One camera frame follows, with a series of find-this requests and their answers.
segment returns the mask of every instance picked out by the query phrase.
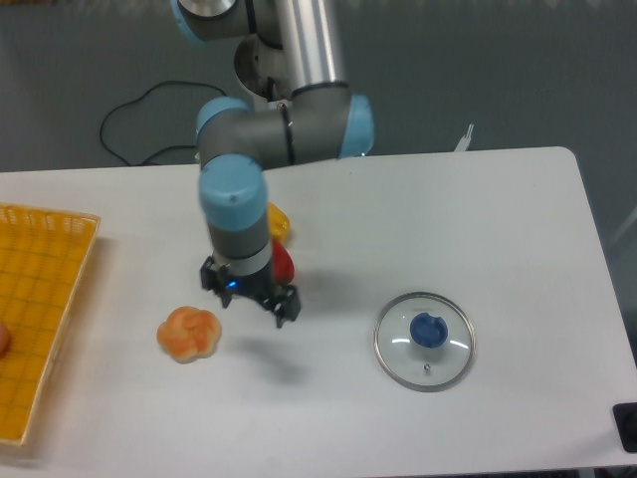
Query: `brown object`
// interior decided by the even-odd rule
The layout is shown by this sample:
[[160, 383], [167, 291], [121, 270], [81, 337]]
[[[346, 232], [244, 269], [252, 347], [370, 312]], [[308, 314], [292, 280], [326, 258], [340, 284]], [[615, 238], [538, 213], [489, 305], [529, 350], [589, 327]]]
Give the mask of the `brown object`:
[[0, 356], [4, 354], [4, 351], [9, 347], [9, 331], [7, 326], [0, 324]]
[[157, 329], [157, 341], [175, 360], [187, 361], [214, 351], [221, 324], [214, 314], [194, 307], [180, 307]]

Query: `yellow object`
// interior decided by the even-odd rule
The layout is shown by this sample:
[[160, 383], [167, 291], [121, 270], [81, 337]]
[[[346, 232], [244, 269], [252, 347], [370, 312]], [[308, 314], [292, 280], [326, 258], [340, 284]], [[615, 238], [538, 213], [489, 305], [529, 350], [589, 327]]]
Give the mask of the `yellow object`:
[[0, 443], [22, 445], [96, 237], [96, 216], [0, 203]]
[[272, 239], [280, 244], [285, 243], [290, 235], [290, 219], [272, 202], [268, 203], [268, 225]]

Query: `white table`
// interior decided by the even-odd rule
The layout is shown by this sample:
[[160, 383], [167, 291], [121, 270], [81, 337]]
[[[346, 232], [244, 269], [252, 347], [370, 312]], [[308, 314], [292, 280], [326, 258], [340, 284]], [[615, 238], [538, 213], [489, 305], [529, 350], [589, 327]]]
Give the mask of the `white table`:
[[[565, 149], [328, 161], [267, 173], [292, 219], [304, 309], [282, 330], [200, 289], [195, 166], [0, 174], [0, 201], [103, 218], [29, 451], [3, 478], [345, 477], [630, 464], [611, 407], [637, 399], [573, 155]], [[406, 292], [454, 301], [477, 355], [421, 393], [372, 331]], [[218, 314], [211, 358], [155, 341], [182, 305]]]

